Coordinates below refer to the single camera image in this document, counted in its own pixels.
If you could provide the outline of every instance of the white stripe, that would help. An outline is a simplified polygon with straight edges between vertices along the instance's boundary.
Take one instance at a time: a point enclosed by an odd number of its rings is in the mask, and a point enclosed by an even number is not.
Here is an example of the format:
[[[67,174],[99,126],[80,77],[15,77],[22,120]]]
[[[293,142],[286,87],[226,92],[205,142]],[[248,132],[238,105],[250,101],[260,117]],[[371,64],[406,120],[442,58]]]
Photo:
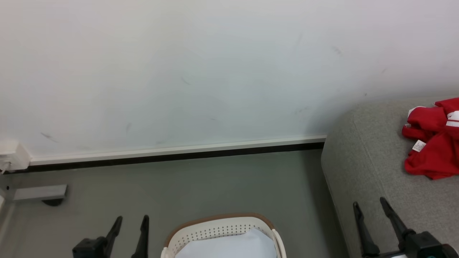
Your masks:
[[[446,115],[449,120],[459,120],[459,110],[454,111]]]
[[[412,112],[414,109],[418,108],[418,107],[423,107],[423,106],[417,106],[417,107],[415,107],[415,108],[410,109],[410,110],[408,111],[408,117],[409,117],[409,115],[411,114],[411,112]]]
[[[446,122],[446,126],[459,127],[459,122],[448,121],[448,122]]]
[[[180,153],[195,153],[203,151],[223,151],[223,150],[237,150],[257,147],[268,146],[282,146],[293,145],[302,143],[315,143],[324,142],[326,135],[304,136],[297,138],[282,138],[270,140],[252,140],[233,143],[219,143],[208,145],[184,146],[184,147],[170,147],[170,148],[157,148],[147,150],[130,150],[130,151],[117,151],[117,152],[103,152],[103,153],[86,153],[68,156],[50,156],[50,157],[32,157],[30,166],[33,165],[46,165],[46,164],[60,164],[71,162],[84,162],[95,160],[131,158],[131,157],[149,157],[159,155],[170,155]]]

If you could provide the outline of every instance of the clothing tag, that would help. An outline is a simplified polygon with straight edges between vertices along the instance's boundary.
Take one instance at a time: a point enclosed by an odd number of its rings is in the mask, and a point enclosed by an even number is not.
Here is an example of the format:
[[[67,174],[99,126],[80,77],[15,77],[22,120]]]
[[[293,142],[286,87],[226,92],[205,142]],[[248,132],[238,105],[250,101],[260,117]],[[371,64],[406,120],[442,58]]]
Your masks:
[[[418,140],[414,146],[413,146],[413,150],[417,151],[417,152],[420,152],[422,150],[422,148],[424,148],[424,146],[426,145],[425,142],[421,141],[421,140]]]

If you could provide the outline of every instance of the white wall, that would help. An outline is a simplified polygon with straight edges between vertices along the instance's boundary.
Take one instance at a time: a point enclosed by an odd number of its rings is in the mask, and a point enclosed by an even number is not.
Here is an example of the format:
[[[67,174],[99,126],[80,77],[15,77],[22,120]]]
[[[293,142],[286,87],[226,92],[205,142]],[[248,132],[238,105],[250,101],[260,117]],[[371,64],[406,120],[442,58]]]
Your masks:
[[[327,133],[458,92],[456,0],[3,0],[0,139],[34,157]]]

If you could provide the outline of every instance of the white fabric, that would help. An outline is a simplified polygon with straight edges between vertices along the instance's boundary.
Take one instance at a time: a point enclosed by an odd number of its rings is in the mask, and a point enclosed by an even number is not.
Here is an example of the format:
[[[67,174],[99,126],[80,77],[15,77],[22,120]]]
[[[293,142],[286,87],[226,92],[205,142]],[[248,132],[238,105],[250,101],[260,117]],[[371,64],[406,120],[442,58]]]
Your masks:
[[[446,126],[459,127],[459,122],[448,121],[446,122]]]
[[[422,106],[413,107],[412,109],[408,110],[408,118],[411,115],[411,112],[413,112],[413,110],[418,108],[418,107],[422,107]]]
[[[459,110],[449,113],[447,117],[448,117],[448,120],[458,120],[459,121]]]
[[[191,241],[175,258],[276,258],[272,239],[257,229],[237,236]]]

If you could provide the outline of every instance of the basket handle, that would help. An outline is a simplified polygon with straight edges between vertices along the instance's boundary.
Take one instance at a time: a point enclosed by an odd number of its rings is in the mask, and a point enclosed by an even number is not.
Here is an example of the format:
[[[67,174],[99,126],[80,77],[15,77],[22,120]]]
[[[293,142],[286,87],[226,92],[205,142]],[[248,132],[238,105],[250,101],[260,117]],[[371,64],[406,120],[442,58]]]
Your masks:
[[[277,257],[278,258],[287,258],[287,254],[285,253],[284,243],[282,238],[280,237],[279,233],[275,229],[273,231],[273,240],[274,240],[274,247],[276,248]]]

